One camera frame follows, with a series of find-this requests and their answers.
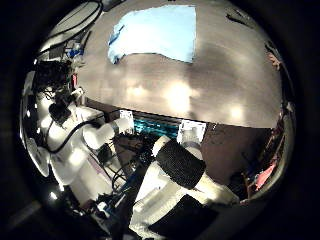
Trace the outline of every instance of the blue cloth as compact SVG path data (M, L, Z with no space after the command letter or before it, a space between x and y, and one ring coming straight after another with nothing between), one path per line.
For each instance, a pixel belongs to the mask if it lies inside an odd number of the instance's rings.
M125 55L156 53L192 63L195 38L195 6L165 5L133 11L114 26L108 58L115 64Z

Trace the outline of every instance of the black cable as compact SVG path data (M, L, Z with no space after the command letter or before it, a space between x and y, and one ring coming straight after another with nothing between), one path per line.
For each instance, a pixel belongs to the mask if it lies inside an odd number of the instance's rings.
M112 182L111 182L111 186L112 186L112 190L113 190L113 191L116 191L116 190L114 189L114 184L115 184L115 181L117 180L117 178L119 178L119 177L116 177L116 176L119 175L119 172L120 172L121 170L123 170L123 168L125 168L126 166L128 166L129 164L131 164L131 161L127 162L127 163L124 164L122 167L120 167L120 168L116 171L116 173L114 174L114 176L113 176L113 178L112 178Z
M62 41L62 42L60 42L60 43L51 45L49 48L47 48L47 49L39 52L36 57L39 57L39 56L41 56L42 54L44 54L45 52L51 51L51 50L59 47L60 45L67 43L67 42L70 41L71 39L74 39L76 36L78 36L79 34L81 34L83 31L85 31L85 30L87 30L88 28L90 28L90 27L93 25L93 23L98 19L98 17L100 16L101 12L102 12L102 7L100 8L100 11L99 11L98 15L95 17L95 19L93 19L92 22L89 23L86 27L84 27L81 31L75 33L74 35L72 35L71 37L67 38L66 40L64 40L64 41Z
M96 7L96 9L94 9L94 11L93 11L92 13L90 13L89 16L85 17L80 23L78 23L78 24L76 24L76 25L74 25L74 26L72 26L72 27L69 27L69 28L67 28L67 29L65 29L65 30L63 30L63 31L57 32L57 33L49 36L48 38L45 39L45 41L48 41L49 39L51 39L51 38L53 38L53 37L56 37L56 36L58 36L58 35L64 34L64 33L68 32L68 31L70 31L70 30L78 27L79 25L81 25L82 23L84 23L85 21L87 21L89 18L91 18L91 17L98 11L98 9L101 7L101 2L97 2L97 1L90 1L90 2L95 2L95 3L97 3L97 7Z
M51 120L51 123L50 123L50 125L49 125L49 127L48 127L48 129L47 129L47 131L46 131L46 134L45 134L45 136L44 136L44 144L46 145L46 147L48 147L48 136L49 136L49 131L50 131L50 128L51 128L51 126L52 126L52 124L53 124L53 119Z
M67 19L65 19L64 21L61 20L61 22L59 22L57 24L57 26L61 25L62 23L64 23L65 21L69 20L70 18L72 18L74 15L76 15L77 13L79 13L82 9L84 9L90 2L87 2L82 8L80 8L78 11L76 11L74 14L72 14L70 17L68 17Z
M50 152L50 153L52 153L52 154L56 154L56 153L60 152L61 149L67 144L67 142L69 141L69 139L72 137L72 135L73 135L78 129L80 129L80 128L83 127L84 125L93 123L95 120L97 120L97 119L99 119L99 118L101 118L101 117L103 117L103 116L99 116L99 117L97 117L97 118L94 118L94 119L91 119L91 120L88 120L88 121L85 121L85 122L82 122L82 123L78 124L75 128L73 128L73 129L71 130L71 132L69 133L69 135L65 138L65 140L62 142L62 144L61 144L58 148L56 148L55 150L52 150L52 149L49 148L49 146L47 146L48 152Z

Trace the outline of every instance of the red object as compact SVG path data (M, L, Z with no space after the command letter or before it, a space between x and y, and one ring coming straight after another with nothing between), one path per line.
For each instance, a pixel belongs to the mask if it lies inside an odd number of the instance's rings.
M276 162L274 161L270 167L268 167L265 171L259 174L257 181L256 181L256 190L259 190L263 184L267 181L267 179L270 177L271 173L273 172L273 169L276 167Z
M73 86L75 87L78 84L78 77L76 74L72 75Z

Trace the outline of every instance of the black padded cover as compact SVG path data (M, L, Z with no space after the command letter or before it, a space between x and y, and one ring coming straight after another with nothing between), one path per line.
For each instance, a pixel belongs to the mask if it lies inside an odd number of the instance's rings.
M174 139L160 149L156 160L173 181L187 189L197 185L206 168L204 161L193 156Z
M194 239L218 216L218 212L202 206L189 195L149 229L167 239Z

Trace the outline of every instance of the blue towel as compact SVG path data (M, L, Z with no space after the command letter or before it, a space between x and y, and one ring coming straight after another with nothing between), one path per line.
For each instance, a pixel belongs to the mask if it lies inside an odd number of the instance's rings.
M192 63L195 38L195 6L166 5L133 11L114 26L108 58L116 64L125 55L156 53Z

